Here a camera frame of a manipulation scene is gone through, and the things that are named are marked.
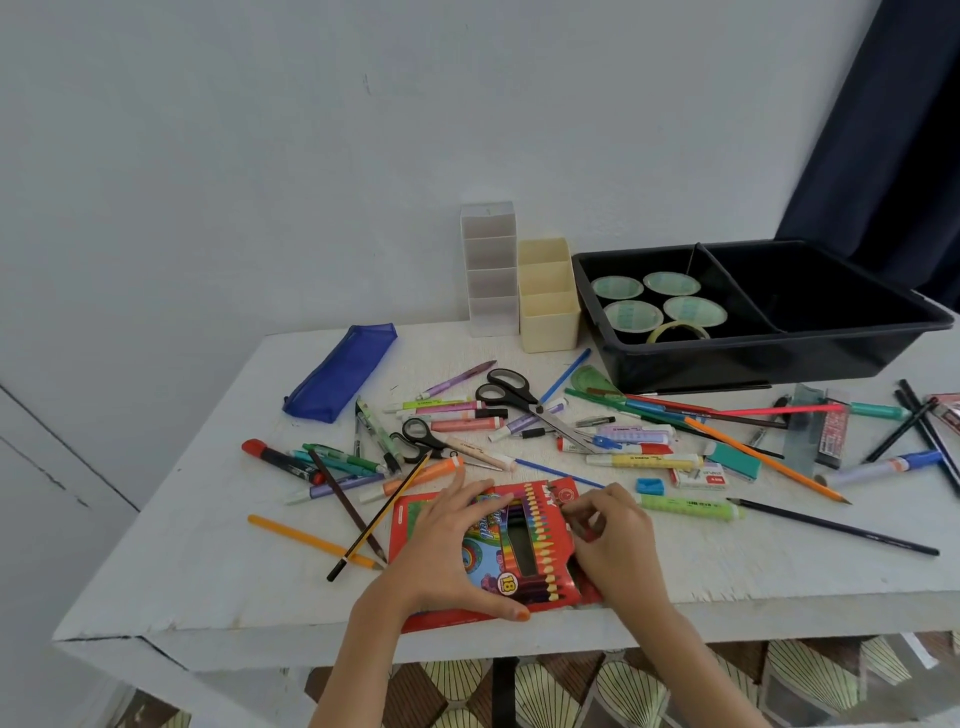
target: colored pencil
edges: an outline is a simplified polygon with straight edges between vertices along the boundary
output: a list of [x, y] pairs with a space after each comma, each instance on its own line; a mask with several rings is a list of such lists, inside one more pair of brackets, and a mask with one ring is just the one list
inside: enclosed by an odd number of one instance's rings
[[845, 523], [837, 523], [834, 521], [827, 521], [825, 519], [818, 519], [816, 516], [808, 516], [806, 513], [788, 511], [784, 508], [777, 508], [776, 506], [767, 505], [766, 503], [757, 503], [753, 500], [746, 500], [745, 498], [729, 497], [727, 500], [735, 505], [743, 506], [744, 508], [751, 508], [755, 511], [769, 513], [771, 516], [780, 516], [781, 518], [790, 519], [791, 521], [799, 521], [801, 523], [809, 523], [810, 525], [818, 525], [821, 528], [828, 528], [831, 531], [849, 533], [851, 536], [859, 536], [863, 539], [870, 539], [871, 541], [876, 541], [879, 544], [899, 546], [900, 548], [906, 548], [910, 551], [916, 551], [917, 553], [925, 553], [927, 556], [940, 555], [939, 548], [914, 544], [912, 541], [904, 541], [903, 539], [898, 539], [893, 536], [886, 536], [882, 533], [876, 533], [874, 531], [867, 531], [863, 528], [846, 525]]
[[[280, 536], [286, 536], [288, 539], [293, 539], [294, 541], [299, 541], [302, 544], [307, 544], [308, 546], [318, 548], [321, 551], [326, 551], [334, 556], [344, 556], [347, 553], [347, 550], [342, 546], [332, 544], [330, 541], [324, 541], [323, 539], [317, 538], [309, 533], [298, 531], [296, 528], [291, 528], [283, 523], [265, 519], [263, 516], [257, 516], [255, 513], [251, 513], [249, 516], [247, 516], [247, 522], [251, 523], [252, 525], [259, 526], [260, 528], [264, 528], [268, 531], [273, 531]], [[369, 559], [359, 553], [353, 554], [349, 557], [349, 559], [352, 564], [356, 564], [358, 567], [383, 571], [383, 567], [380, 564], [377, 564], [373, 559]]]
[[[347, 511], [347, 514], [353, 519], [353, 522], [356, 523], [357, 528], [360, 529], [360, 533], [363, 533], [365, 530], [367, 530], [367, 522], [365, 522], [363, 517], [357, 513], [357, 509], [353, 507], [353, 503], [350, 502], [347, 494], [344, 493], [344, 489], [341, 488], [337, 483], [337, 479], [333, 477], [330, 471], [326, 468], [326, 464], [317, 451], [310, 449], [307, 452], [310, 455], [310, 459], [313, 460], [313, 464], [317, 466], [317, 470], [324, 474], [326, 484], [330, 486], [330, 490], [333, 491], [333, 495], [336, 496], [337, 500], [340, 501], [340, 504], [344, 506], [344, 510]], [[386, 564], [387, 554], [384, 553], [383, 547], [373, 537], [373, 534], [371, 534], [370, 538], [367, 539], [367, 543], [370, 544], [370, 548], [373, 549], [373, 553], [375, 553], [383, 561], [383, 563]]]
[[537, 465], [537, 463], [532, 463], [529, 460], [521, 460], [518, 457], [515, 457], [514, 460], [520, 465], [525, 465], [527, 468], [533, 468], [535, 471], [543, 471], [544, 473], [552, 473], [554, 475], [559, 475], [560, 477], [569, 477], [576, 480], [578, 483], [583, 483], [584, 485], [592, 485], [594, 488], [606, 488], [607, 486], [601, 485], [600, 483], [595, 483], [592, 480], [587, 480], [584, 477], [579, 475], [571, 475], [570, 473], [564, 473], [564, 471], [555, 471], [553, 468], [547, 468], [545, 465]]
[[705, 432], [708, 435], [711, 435], [712, 437], [716, 438], [720, 442], [726, 443], [731, 448], [738, 449], [740, 450], [740, 452], [743, 452], [744, 454], [755, 457], [757, 460], [759, 460], [761, 463], [766, 465], [768, 468], [773, 468], [778, 473], [782, 473], [787, 477], [793, 480], [796, 480], [801, 485], [805, 485], [810, 490], [816, 491], [821, 496], [826, 496], [830, 498], [830, 500], [836, 500], [838, 503], [847, 503], [848, 505], [850, 504], [850, 502], [846, 498], [841, 496], [836, 491], [831, 490], [825, 485], [821, 485], [813, 478], [797, 473], [797, 471], [791, 468], [787, 468], [785, 465], [783, 465], [783, 463], [780, 463], [774, 460], [772, 457], [767, 457], [766, 455], [763, 455], [757, 452], [753, 448], [748, 448], [743, 443], [734, 440], [733, 437], [730, 437], [729, 435], [725, 435], [723, 432], [721, 432], [718, 429], [713, 429], [713, 427], [704, 425], [702, 423], [698, 423], [696, 420], [690, 417], [684, 418], [684, 422], [686, 422], [691, 427], [695, 427], [696, 429], [702, 430], [703, 432]]
[[584, 349], [584, 352], [576, 358], [576, 360], [566, 368], [563, 374], [560, 375], [560, 378], [553, 383], [553, 386], [546, 391], [546, 394], [540, 398], [540, 404], [544, 404], [550, 397], [560, 389], [561, 385], [567, 380], [567, 378], [573, 374], [574, 370], [587, 361], [587, 357], [590, 356], [590, 349]]
[[717, 409], [713, 414], [748, 416], [792, 415], [800, 412], [843, 412], [849, 409], [846, 404], [791, 404], [784, 407], [757, 407], [755, 409]]
[[[899, 384], [900, 389], [894, 393], [897, 401], [900, 403], [900, 406], [905, 407], [908, 411], [915, 412], [921, 406], [920, 400], [917, 399], [917, 396], [913, 393], [913, 388], [910, 387], [906, 379], [901, 379]], [[944, 459], [937, 463], [937, 466], [953, 488], [953, 493], [960, 497], [960, 470], [957, 469], [956, 463], [950, 457], [949, 452], [947, 452], [944, 441], [940, 439], [940, 435], [930, 423], [929, 417], [926, 415], [921, 417], [915, 427], [924, 439], [924, 442], [926, 442], [926, 446], [930, 449], [939, 450], [940, 454], [944, 456]]]
[[920, 407], [914, 410], [914, 413], [910, 415], [906, 420], [901, 422], [897, 429], [887, 435], [883, 442], [877, 445], [870, 454], [863, 458], [864, 463], [874, 463], [880, 456], [886, 452], [890, 447], [896, 443], [908, 429], [916, 425], [920, 420], [924, 418], [924, 415], [937, 406], [937, 398], [931, 397], [929, 400], [924, 402]]
[[417, 473], [420, 472], [420, 469], [423, 467], [426, 461], [430, 459], [430, 454], [431, 450], [427, 450], [423, 455], [420, 456], [420, 460], [418, 460], [417, 464], [414, 465], [413, 470], [410, 471], [405, 478], [403, 478], [403, 482], [400, 483], [400, 487], [397, 488], [394, 493], [387, 498], [387, 502], [384, 503], [380, 510], [376, 512], [373, 520], [370, 521], [363, 533], [361, 533], [357, 540], [354, 541], [350, 548], [347, 549], [347, 553], [344, 555], [344, 557], [340, 559], [337, 565], [330, 571], [329, 574], [326, 575], [327, 581], [333, 581], [336, 579], [340, 572], [343, 571], [344, 567], [347, 565], [347, 559], [356, 553], [356, 550], [362, 546], [368, 538], [370, 538], [373, 530], [380, 525], [381, 521], [383, 521], [383, 517], [386, 516], [387, 511], [393, 507], [396, 499], [402, 496], [403, 491], [410, 487], [410, 484], [413, 482], [414, 478], [417, 477]]

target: yellow pencil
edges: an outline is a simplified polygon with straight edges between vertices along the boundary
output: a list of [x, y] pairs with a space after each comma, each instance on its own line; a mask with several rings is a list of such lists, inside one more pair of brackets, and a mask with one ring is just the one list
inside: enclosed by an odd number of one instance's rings
[[755, 457], [757, 460], [759, 460], [768, 468], [773, 468], [778, 473], [783, 473], [787, 477], [792, 478], [793, 480], [796, 480], [801, 485], [805, 485], [810, 490], [816, 491], [821, 496], [826, 496], [830, 500], [836, 500], [839, 503], [847, 503], [848, 505], [850, 504], [850, 502], [846, 498], [841, 496], [836, 491], [831, 490], [827, 486], [821, 485], [813, 478], [809, 478], [806, 475], [797, 473], [797, 471], [792, 470], [791, 468], [787, 468], [785, 465], [783, 465], [783, 463], [775, 460], [772, 457], [764, 455], [762, 452], [757, 452], [753, 448], [748, 448], [743, 443], [737, 442], [736, 440], [733, 439], [733, 437], [725, 435], [723, 432], [721, 432], [718, 429], [714, 429], [709, 425], [704, 425], [703, 423], [697, 422], [692, 417], [684, 417], [684, 422], [690, 425], [691, 427], [695, 427], [696, 429], [699, 429], [701, 432], [704, 432], [707, 435], [710, 435], [711, 437], [715, 437], [720, 442], [726, 443], [731, 448], [736, 448], [740, 450], [740, 452], [750, 455], [751, 457]]
[[356, 550], [367, 541], [367, 539], [373, 533], [373, 530], [380, 525], [381, 521], [383, 521], [383, 517], [387, 515], [387, 511], [394, 507], [394, 501], [402, 496], [403, 491], [413, 484], [414, 479], [417, 477], [417, 474], [420, 472], [420, 470], [422, 470], [423, 465], [427, 460], [430, 459], [430, 454], [431, 452], [428, 450], [420, 456], [420, 460], [418, 460], [416, 465], [414, 465], [414, 469], [410, 471], [405, 478], [403, 478], [403, 482], [400, 483], [400, 486], [390, 497], [387, 498], [387, 502], [383, 504], [380, 510], [376, 512], [373, 520], [367, 524], [367, 528], [363, 531], [363, 533], [360, 534], [357, 540], [353, 542], [352, 546], [346, 550], [345, 555], [340, 559], [340, 561], [337, 562], [337, 565], [330, 571], [329, 574], [326, 575], [327, 581], [333, 581], [335, 578], [337, 578], [337, 574], [344, 570], [344, 567], [347, 565], [347, 559], [356, 554]]
[[[249, 516], [247, 516], [247, 522], [252, 523], [253, 525], [258, 525], [260, 528], [265, 528], [268, 531], [273, 531], [280, 536], [286, 536], [288, 539], [293, 539], [294, 541], [299, 541], [302, 544], [307, 544], [308, 546], [318, 548], [321, 551], [326, 551], [334, 556], [343, 557], [343, 555], [347, 553], [347, 550], [342, 546], [332, 544], [330, 541], [324, 541], [323, 539], [312, 536], [309, 533], [298, 531], [296, 528], [291, 528], [283, 523], [277, 523], [276, 521], [265, 519], [263, 516], [257, 516], [255, 513], [251, 513]], [[367, 569], [383, 571], [383, 567], [377, 564], [373, 559], [368, 559], [366, 556], [363, 556], [359, 553], [355, 553], [350, 556], [350, 562], [352, 564], [356, 564], [358, 567], [366, 567]]]

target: blue pencil case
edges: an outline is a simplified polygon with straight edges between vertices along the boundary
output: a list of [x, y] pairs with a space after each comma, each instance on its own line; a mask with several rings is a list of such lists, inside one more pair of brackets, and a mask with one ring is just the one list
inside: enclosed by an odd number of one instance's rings
[[283, 398], [283, 411], [292, 417], [332, 423], [395, 339], [393, 324], [350, 327], [321, 365]]

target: pen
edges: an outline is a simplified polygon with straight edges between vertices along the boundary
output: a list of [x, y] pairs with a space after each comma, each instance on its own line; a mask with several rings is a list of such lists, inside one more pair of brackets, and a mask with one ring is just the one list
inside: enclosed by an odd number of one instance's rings
[[441, 392], [445, 392], [454, 384], [459, 384], [462, 381], [467, 381], [472, 376], [477, 376], [483, 372], [486, 372], [490, 367], [496, 364], [496, 359], [491, 359], [490, 361], [485, 361], [483, 364], [477, 364], [472, 369], [467, 369], [460, 375], [454, 376], [447, 381], [442, 381], [440, 384], [434, 384], [430, 389], [426, 389], [423, 392], [420, 392], [417, 395], [418, 400], [429, 400], [432, 397], [436, 397]]

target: scissors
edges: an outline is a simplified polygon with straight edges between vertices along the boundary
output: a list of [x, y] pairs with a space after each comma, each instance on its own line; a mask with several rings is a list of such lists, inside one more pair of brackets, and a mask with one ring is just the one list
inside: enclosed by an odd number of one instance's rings
[[[442, 460], [445, 457], [457, 455], [468, 465], [473, 465], [477, 468], [486, 468], [492, 471], [499, 470], [486, 463], [474, 462], [473, 460], [467, 461], [462, 454], [448, 447], [443, 440], [434, 437], [430, 433], [430, 426], [419, 417], [411, 417], [405, 421], [400, 428], [400, 432], [394, 432], [390, 438], [399, 446], [403, 460], [407, 463], [420, 462], [420, 459], [429, 452], [430, 458], [433, 460]], [[408, 456], [407, 452], [411, 452], [411, 449], [415, 449], [417, 454]]]
[[606, 452], [606, 450], [595, 446], [590, 439], [585, 438], [563, 420], [544, 410], [543, 405], [530, 393], [530, 382], [527, 381], [527, 377], [512, 369], [491, 369], [487, 372], [487, 381], [477, 387], [474, 396], [488, 407], [501, 407], [509, 404], [517, 409], [522, 409], [524, 412], [529, 412], [587, 452]]

